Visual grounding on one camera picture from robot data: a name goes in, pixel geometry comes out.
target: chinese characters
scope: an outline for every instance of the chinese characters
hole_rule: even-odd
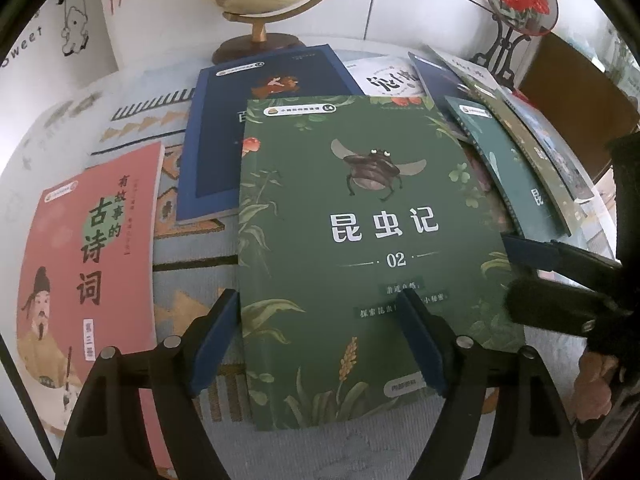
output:
[[[123,175],[118,180],[120,189],[113,200],[108,200],[102,196],[98,205],[89,210],[91,231],[84,235],[85,244],[80,247],[82,262],[89,267],[86,268],[86,271],[80,273],[80,283],[76,286],[76,290],[79,292],[80,304],[90,300],[94,305],[100,305],[102,271],[96,269],[94,264],[100,264],[102,249],[107,246],[107,243],[112,238],[120,236],[121,225],[118,219],[124,214],[128,179],[129,175]],[[93,355],[87,354],[85,357],[87,359],[91,359],[91,357],[95,359]]]
[[[386,92],[392,92],[393,90],[398,90],[401,86],[416,88],[415,82],[418,81],[418,78],[407,70],[397,70],[395,73],[389,72],[387,78],[372,76],[367,77],[367,81],[373,86],[384,89]]]
[[[533,200],[536,201],[536,204],[544,205],[545,201],[542,200],[542,195],[540,195],[540,192],[536,188],[531,190],[531,194],[533,195]]]
[[[431,233],[439,229],[438,223],[433,221],[433,210],[430,207],[412,207],[409,212],[418,233]],[[360,226],[353,213],[330,215],[330,219],[334,242],[359,242],[362,240],[362,233],[359,232]],[[373,224],[376,228],[376,238],[402,236],[398,216],[393,213],[381,211],[380,214],[373,215]]]
[[[395,312],[395,311],[396,311],[395,304],[389,303],[383,306],[377,306],[372,308],[359,308],[357,309],[356,314],[358,317],[374,317],[374,316],[382,316],[383,314],[390,314],[391,312]]]

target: pink book cover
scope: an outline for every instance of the pink book cover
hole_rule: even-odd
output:
[[[95,166],[42,193],[20,272],[16,363],[44,427],[61,436],[105,346],[156,346],[152,237],[160,142]],[[149,442],[170,461],[150,391]]]

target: black metal plant stand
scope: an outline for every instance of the black metal plant stand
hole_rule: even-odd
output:
[[[512,40],[511,37],[513,36],[513,33],[516,32],[516,29],[511,27],[511,25],[507,25],[507,30],[505,31],[504,27],[502,26],[502,20],[500,19],[500,16],[498,16],[498,14],[496,14],[495,12],[492,14],[492,18],[494,19],[494,22],[498,23],[498,35],[495,38],[494,44],[487,52],[478,52],[471,58],[471,62],[485,67],[491,72],[498,83],[513,90],[515,79],[515,73],[511,69],[511,58],[513,57],[513,51],[521,41],[531,41],[531,36],[528,36],[527,34],[520,34],[519,37],[515,38],[515,40]],[[495,55],[495,51],[498,50],[498,47],[500,47],[498,57],[495,59],[493,68],[489,68],[489,66],[491,65],[491,60]],[[504,63],[502,64],[502,66],[500,66],[502,58],[504,58]]]

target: teal book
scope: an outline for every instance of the teal book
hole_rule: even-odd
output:
[[[520,234],[548,242],[564,234],[551,200],[509,134],[487,108],[473,101],[447,97],[507,204]]]
[[[512,279],[465,153],[429,97],[249,101],[239,211],[246,376],[259,430],[428,393],[395,319],[413,288],[457,334],[515,351]]]

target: wooden cabinet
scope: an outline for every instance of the wooden cabinet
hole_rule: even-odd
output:
[[[542,38],[520,90],[564,137],[594,182],[610,165],[606,144],[638,124],[638,112],[626,96],[555,34]]]

